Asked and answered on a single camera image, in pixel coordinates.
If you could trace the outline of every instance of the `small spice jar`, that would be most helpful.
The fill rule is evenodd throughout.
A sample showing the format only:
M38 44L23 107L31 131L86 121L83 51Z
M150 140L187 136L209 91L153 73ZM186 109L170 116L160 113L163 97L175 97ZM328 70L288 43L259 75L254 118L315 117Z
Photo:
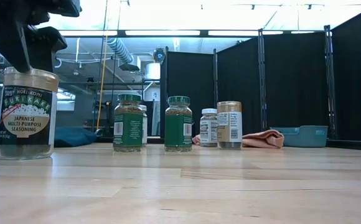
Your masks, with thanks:
M113 149L116 152L140 152L143 138L143 110L141 96L118 95L114 109Z
M223 149L241 149L243 127L241 103L224 101L217 104L218 144Z
M203 109L201 113L203 116L200 119L200 146L217 147L217 109Z
M54 150L57 75L6 68L0 112L0 159L40 159Z
M171 96L166 110L165 148L167 152L192 150L192 111L190 98Z
M147 106L141 105L143 110L143 137L142 137L142 145L146 147L148 144L148 116L146 114L148 108Z

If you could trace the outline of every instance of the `product label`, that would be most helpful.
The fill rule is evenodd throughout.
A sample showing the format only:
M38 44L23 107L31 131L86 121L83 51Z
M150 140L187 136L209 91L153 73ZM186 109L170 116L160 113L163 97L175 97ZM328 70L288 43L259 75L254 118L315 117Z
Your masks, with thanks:
M218 116L218 141L241 142L243 128L241 112L223 112Z
M142 143L148 143L148 118L143 118L143 138Z
M119 113L114 115L113 145L123 147L142 146L143 115Z
M217 143L217 128L218 122L216 120L200 121L200 142Z
M53 144L55 93L26 86L5 86L2 91L0 145Z
M165 130L166 146L192 145L192 117L191 115L167 114Z

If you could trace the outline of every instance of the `blue cloth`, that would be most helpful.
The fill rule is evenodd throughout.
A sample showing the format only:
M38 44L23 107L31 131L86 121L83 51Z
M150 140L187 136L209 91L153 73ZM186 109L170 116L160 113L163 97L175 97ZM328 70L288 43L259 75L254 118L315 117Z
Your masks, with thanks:
M56 128L55 147L77 147L92 144L96 134L84 128Z

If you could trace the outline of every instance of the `green lid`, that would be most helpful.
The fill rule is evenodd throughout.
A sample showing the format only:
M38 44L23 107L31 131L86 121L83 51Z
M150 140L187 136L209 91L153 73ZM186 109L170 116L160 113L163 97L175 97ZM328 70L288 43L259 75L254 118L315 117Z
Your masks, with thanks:
M141 96L134 94L120 94L118 95L119 101L136 101L140 102L142 100Z
M187 96L170 96L168 103L190 103L190 98Z

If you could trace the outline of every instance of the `gold lid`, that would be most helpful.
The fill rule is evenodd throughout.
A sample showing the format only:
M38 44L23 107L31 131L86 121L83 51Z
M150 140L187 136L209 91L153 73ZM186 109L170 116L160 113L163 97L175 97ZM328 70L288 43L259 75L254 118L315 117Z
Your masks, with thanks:
M218 113L239 111L241 112L241 103L239 101L223 101L217 103Z
M26 73L21 73L14 67L8 67L4 73L4 85L29 86L54 92L57 92L59 87L59 77L44 70L32 68Z

